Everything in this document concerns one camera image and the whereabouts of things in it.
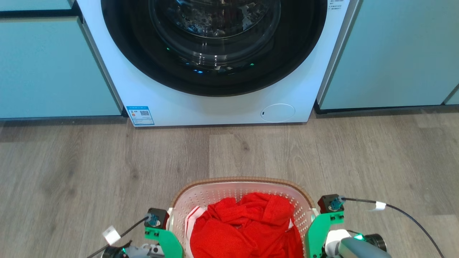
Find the blue energy label sticker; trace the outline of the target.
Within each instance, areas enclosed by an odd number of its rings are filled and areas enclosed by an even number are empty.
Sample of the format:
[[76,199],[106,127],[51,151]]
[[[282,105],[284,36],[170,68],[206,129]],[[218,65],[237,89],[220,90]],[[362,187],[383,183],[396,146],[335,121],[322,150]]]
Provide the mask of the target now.
[[135,127],[152,127],[155,125],[148,106],[125,106]]

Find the large pale teal cabinet door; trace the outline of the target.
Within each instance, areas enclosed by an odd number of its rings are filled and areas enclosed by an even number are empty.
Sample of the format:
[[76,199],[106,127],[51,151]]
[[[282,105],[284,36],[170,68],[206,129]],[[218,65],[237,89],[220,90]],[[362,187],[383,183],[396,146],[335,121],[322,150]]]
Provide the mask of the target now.
[[459,0],[350,0],[316,113],[439,106],[459,88]]
[[78,16],[0,19],[0,119],[120,114]]

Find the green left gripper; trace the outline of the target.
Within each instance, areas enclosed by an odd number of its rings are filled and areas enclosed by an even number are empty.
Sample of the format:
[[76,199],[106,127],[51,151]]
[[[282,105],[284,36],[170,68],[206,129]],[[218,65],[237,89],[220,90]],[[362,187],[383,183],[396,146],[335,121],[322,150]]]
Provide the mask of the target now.
[[182,245],[171,231],[145,227],[145,238],[159,244],[164,258],[184,258]]

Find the round white filter cover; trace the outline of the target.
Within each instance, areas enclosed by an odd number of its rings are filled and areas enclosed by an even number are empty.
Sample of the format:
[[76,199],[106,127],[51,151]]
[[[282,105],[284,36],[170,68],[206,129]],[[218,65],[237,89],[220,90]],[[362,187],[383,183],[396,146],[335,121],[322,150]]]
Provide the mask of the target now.
[[291,119],[295,108],[289,104],[272,104],[261,111],[261,118],[269,123],[282,123]]

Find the black round washer door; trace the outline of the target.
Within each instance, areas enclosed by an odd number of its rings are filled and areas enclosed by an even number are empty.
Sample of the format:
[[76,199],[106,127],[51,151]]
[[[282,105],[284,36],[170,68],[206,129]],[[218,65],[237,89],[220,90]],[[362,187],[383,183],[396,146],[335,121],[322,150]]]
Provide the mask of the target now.
[[325,30],[327,0],[101,0],[118,49],[180,92],[226,97],[295,71]]

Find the red mesh garment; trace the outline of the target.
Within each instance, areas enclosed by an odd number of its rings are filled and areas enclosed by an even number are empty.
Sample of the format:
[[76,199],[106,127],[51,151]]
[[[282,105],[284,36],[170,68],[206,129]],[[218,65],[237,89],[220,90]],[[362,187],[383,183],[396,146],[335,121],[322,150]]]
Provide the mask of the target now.
[[196,207],[187,251],[193,258],[304,258],[289,199],[249,193]]

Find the white front-load washing machine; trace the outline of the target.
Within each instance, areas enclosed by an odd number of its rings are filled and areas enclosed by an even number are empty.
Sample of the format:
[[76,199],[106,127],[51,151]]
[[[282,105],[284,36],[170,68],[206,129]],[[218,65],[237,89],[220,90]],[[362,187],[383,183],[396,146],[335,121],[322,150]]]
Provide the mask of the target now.
[[307,122],[332,54],[342,44],[339,34],[350,0],[327,0],[325,30],[310,56],[290,75],[262,90],[226,97],[192,95],[149,78],[116,46],[105,25],[101,0],[76,2],[124,110],[125,106],[148,106],[155,123],[153,127],[169,127],[267,124],[260,114],[272,104],[289,104],[295,108],[294,116],[284,123]]

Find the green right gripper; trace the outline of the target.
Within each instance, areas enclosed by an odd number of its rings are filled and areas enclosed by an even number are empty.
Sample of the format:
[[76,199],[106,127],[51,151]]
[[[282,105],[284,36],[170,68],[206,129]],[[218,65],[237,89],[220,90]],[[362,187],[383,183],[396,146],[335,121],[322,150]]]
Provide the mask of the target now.
[[305,258],[328,258],[325,252],[328,232],[333,224],[344,222],[344,212],[319,214],[314,211],[311,218],[312,222],[304,237]]

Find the white garment with red stripes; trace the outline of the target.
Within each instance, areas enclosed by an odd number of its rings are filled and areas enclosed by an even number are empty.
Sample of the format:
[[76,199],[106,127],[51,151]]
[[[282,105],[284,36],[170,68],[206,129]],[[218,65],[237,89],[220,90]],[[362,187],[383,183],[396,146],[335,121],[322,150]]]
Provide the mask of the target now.
[[185,218],[185,240],[186,242],[185,243],[187,245],[190,245],[191,234],[193,232],[196,220],[200,216],[202,216],[202,214],[204,214],[206,210],[207,208],[196,206],[186,216]]

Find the pink perforated laundry basket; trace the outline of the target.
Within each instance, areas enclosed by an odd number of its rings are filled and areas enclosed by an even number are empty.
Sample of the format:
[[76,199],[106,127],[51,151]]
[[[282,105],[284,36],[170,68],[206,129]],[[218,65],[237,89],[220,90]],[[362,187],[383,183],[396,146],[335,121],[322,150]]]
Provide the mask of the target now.
[[304,253],[304,237],[312,222],[312,209],[316,209],[308,193],[285,180],[234,177],[214,178],[192,183],[177,194],[172,201],[167,230],[171,231],[181,243],[185,251],[185,258],[193,258],[187,251],[188,245],[185,243],[185,218],[194,207],[207,208],[208,205],[228,197],[234,197],[236,201],[239,201],[244,195],[254,192],[282,196],[290,200],[294,205],[294,224],[303,240]]

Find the narrow pale teal cabinet door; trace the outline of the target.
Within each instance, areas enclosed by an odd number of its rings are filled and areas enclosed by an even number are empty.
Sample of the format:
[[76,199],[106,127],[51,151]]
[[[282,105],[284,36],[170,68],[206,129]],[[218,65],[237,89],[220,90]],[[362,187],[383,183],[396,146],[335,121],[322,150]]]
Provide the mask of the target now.
[[446,97],[443,102],[444,105],[459,105],[459,84],[454,90]]

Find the pale teal cabinet drawer front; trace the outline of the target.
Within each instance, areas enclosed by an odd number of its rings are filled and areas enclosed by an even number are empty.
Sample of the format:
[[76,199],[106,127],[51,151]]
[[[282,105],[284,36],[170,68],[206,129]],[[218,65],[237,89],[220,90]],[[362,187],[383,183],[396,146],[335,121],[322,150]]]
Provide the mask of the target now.
[[75,0],[0,0],[1,11],[68,10]]

